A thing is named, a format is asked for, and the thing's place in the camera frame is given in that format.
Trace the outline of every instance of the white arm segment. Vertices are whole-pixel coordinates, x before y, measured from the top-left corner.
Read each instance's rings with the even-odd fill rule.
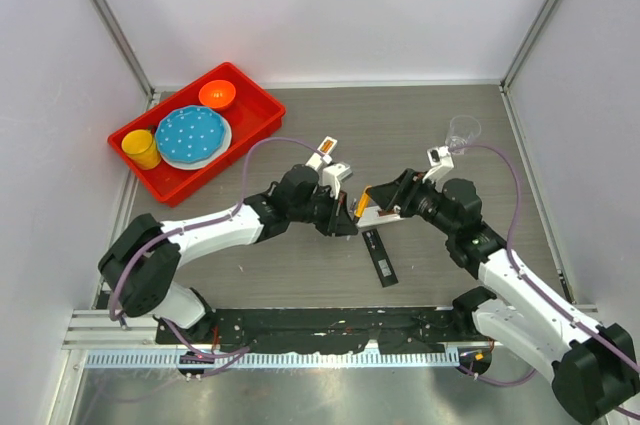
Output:
[[[522,272],[536,285],[573,317],[597,332],[597,320],[566,302],[540,280],[515,252],[513,255]],[[492,254],[487,263],[480,264],[478,279],[511,305],[506,307],[502,300],[490,300],[478,307],[473,314],[478,331],[503,343],[551,382],[551,362],[562,359],[571,349],[570,342],[576,340],[583,343],[589,339],[589,335],[575,328],[518,277],[506,250]]]
[[[175,228],[183,228],[194,223],[206,222],[214,218],[230,215],[233,208],[190,220],[162,222],[162,231],[167,232]],[[180,245],[180,253],[182,255],[178,264],[178,268],[180,268],[185,263],[208,253],[235,247],[236,245],[255,243],[260,237],[262,228],[263,225],[260,223],[258,214],[253,208],[243,205],[240,211],[229,220],[184,232],[180,235],[174,235],[168,240]],[[157,317],[171,320],[182,329],[187,329],[195,325],[203,317],[205,309],[193,291],[178,285],[176,282],[171,282],[167,296],[151,313]]]

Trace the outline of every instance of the gray wooden tabletop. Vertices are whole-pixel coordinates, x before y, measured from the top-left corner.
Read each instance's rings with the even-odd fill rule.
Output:
[[[287,108],[278,136],[319,144],[339,140],[333,154],[349,163],[354,176],[349,198],[366,185],[396,178],[405,168],[428,167],[425,151],[441,145],[455,115],[476,117],[481,143],[498,146],[525,177],[497,86],[429,86],[274,90]],[[287,143],[265,145],[250,165],[249,193],[268,188],[306,149]],[[473,180],[483,200],[485,220],[506,235],[515,204],[508,169],[491,152],[472,150],[456,158],[451,177]],[[176,208],[157,203],[140,186],[133,215],[151,212],[158,220],[196,217],[238,200],[242,163],[237,162]],[[554,289],[560,284],[531,190],[524,186],[522,218],[515,248],[525,263]],[[400,283],[383,289],[359,236],[326,238],[313,226],[292,224],[287,233],[251,246],[202,257],[178,271],[176,280],[195,287],[213,307],[342,307],[449,305],[476,286],[444,247],[445,237],[419,218],[380,228]]]

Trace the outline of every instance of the red plastic bin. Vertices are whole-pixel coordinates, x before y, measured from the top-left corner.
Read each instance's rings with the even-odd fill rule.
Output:
[[[173,110],[199,104],[198,92],[211,80],[228,80],[236,87],[233,105],[220,112],[231,126],[232,138],[229,149],[200,170],[178,170],[164,161],[152,170],[141,170],[136,167],[120,147],[125,135],[133,130],[158,126],[160,120]],[[112,133],[108,142],[159,202],[175,207],[245,155],[256,142],[278,130],[282,126],[282,117],[285,113],[286,109],[280,102],[233,64],[226,62]]]

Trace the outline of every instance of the black rectangular object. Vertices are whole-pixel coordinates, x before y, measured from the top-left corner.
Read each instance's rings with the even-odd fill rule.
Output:
[[[373,262],[373,266],[376,268],[376,272],[378,273],[378,278],[380,279],[382,286],[390,287],[391,285],[398,283],[398,277],[396,276],[396,272],[393,270],[391,260],[384,248],[378,230],[373,228],[366,232],[362,232],[362,238],[364,238],[364,243],[367,246],[367,250],[369,250],[371,261]]]

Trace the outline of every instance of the white panel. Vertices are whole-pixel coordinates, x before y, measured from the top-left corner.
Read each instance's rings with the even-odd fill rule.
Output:
[[[152,83],[498,79],[543,0],[109,0]]]
[[[106,137],[143,97],[88,0],[0,0],[0,34],[0,421],[42,424],[125,177]]]
[[[640,344],[640,1],[563,0],[513,88],[569,279]]]

